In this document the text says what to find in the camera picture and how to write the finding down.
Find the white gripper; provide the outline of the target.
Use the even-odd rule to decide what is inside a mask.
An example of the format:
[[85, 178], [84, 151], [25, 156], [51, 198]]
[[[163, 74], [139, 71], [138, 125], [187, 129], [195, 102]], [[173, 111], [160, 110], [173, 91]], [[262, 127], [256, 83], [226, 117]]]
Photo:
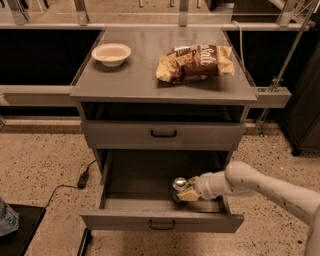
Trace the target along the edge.
[[188, 183], [190, 186], [195, 186], [196, 190], [193, 187], [189, 187], [184, 191], [178, 192], [177, 196], [181, 201], [195, 202], [200, 197], [204, 200], [215, 199], [221, 195], [226, 195], [230, 190], [224, 171], [209, 172], [199, 177], [194, 176], [188, 179]]

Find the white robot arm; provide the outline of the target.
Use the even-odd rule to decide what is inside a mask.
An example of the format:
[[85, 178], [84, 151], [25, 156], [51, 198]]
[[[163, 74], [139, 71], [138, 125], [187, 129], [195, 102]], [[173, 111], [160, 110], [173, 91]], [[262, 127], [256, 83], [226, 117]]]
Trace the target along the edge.
[[241, 161], [230, 162], [223, 171], [178, 177], [172, 188], [175, 198], [184, 202], [257, 192], [309, 226], [304, 256], [320, 256], [319, 192], [266, 176]]

